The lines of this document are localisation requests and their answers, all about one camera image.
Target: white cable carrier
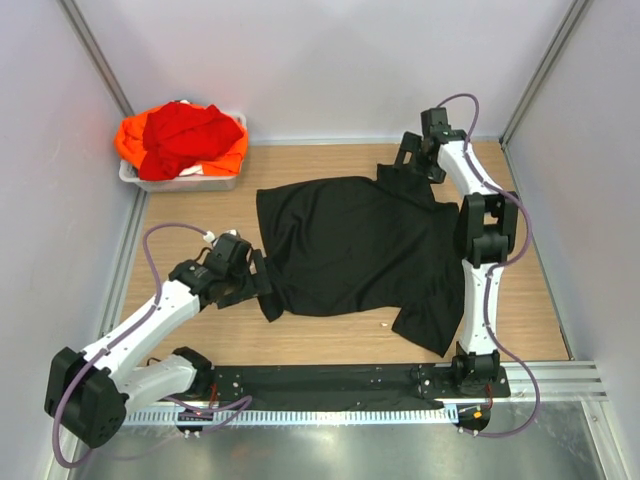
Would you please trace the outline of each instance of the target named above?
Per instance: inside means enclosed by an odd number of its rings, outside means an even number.
[[[155,406],[129,415],[123,426],[200,426],[220,423],[234,412],[219,412],[213,420],[184,419],[180,414],[184,408],[178,406]],[[439,410],[408,410],[395,412],[271,412],[248,410],[238,415],[230,427],[268,426],[339,426],[339,425],[399,425],[425,423],[457,423],[455,405],[446,405]]]

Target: laundry basket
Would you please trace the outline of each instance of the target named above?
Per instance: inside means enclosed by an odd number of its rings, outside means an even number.
[[[247,128],[247,119],[241,113],[227,113],[235,118],[243,127]],[[233,190],[238,175],[228,177],[210,177],[207,175],[189,175],[176,177],[164,182],[149,182],[140,180],[138,170],[126,160],[120,160],[120,180],[125,183],[135,183],[150,193],[159,192],[214,192]]]

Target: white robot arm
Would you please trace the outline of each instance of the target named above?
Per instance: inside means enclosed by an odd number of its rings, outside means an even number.
[[[467,146],[467,155],[482,178],[496,185],[478,161],[471,145]],[[449,174],[456,189],[462,196],[475,193],[482,196],[495,197],[495,192],[480,183],[467,164],[464,158],[464,141],[456,140],[442,145],[438,153],[438,165]],[[492,281],[493,285],[489,290],[489,324],[493,332],[497,332],[498,290],[504,268],[494,268],[492,279],[489,280],[487,278],[487,272],[497,263],[497,261],[481,263],[476,267],[467,258],[462,259],[465,324],[459,343],[460,347],[467,353],[475,352],[476,355],[491,354],[497,349],[496,344],[488,337],[487,329],[484,325],[484,294],[487,289],[487,282]]]
[[[104,445],[140,408],[170,395],[199,398],[206,393],[213,380],[211,362],[188,347],[153,365],[137,366],[164,337],[212,303],[224,308],[271,292],[260,250],[237,232],[222,234],[211,246],[202,263],[187,260],[176,266],[160,298],[156,294],[82,352],[65,348],[53,358],[45,401],[52,417],[72,379],[95,362],[62,406],[62,425],[90,448]],[[114,345],[114,339],[121,340]]]
[[[495,383],[499,376],[505,377],[501,375],[500,353],[488,333],[486,319],[495,334],[498,289],[503,271],[500,265],[515,246],[518,208],[508,197],[497,193],[501,189],[467,144],[466,133],[453,130],[448,124],[445,108],[422,112],[421,122],[422,136],[411,132],[404,134],[394,166],[425,175],[432,183],[444,182],[449,174],[463,197],[453,243],[465,278],[464,330],[451,368],[433,370],[433,376],[438,377],[443,388],[429,390],[442,392],[451,386],[460,391],[457,387],[462,385],[484,388]],[[410,158],[405,164],[407,154]],[[498,188],[493,190],[486,185]],[[485,223],[487,215],[493,221]],[[506,388],[499,395],[508,394]]]

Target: clothing pile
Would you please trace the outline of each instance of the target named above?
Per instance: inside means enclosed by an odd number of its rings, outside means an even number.
[[[124,119],[114,139],[141,180],[240,173],[249,145],[246,128],[214,105],[170,102]]]

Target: wooden table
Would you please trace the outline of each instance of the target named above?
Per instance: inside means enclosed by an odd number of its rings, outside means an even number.
[[[474,149],[487,172],[505,188],[511,175],[497,143],[477,143]],[[316,178],[363,175],[375,178],[376,164],[390,164],[397,145],[323,145],[252,147],[236,189],[230,192],[152,194],[145,230],[161,222],[178,221],[216,233],[237,229],[262,248],[255,207],[258,188],[270,188]],[[450,180],[434,186],[440,201],[460,201]],[[524,239],[520,218],[518,242]],[[153,234],[150,246],[163,278],[173,267],[194,258],[202,238],[184,229]],[[566,360],[558,321],[531,249],[508,268],[500,288],[498,335],[507,348],[525,360]],[[153,280],[139,246],[123,318],[154,293]],[[391,331],[397,308],[381,308],[331,318],[286,313],[268,323],[250,300],[224,310],[215,306],[175,330],[153,356],[164,358],[176,347],[189,346],[218,365],[343,364],[438,362],[439,356]],[[450,359],[451,346],[445,359]]]

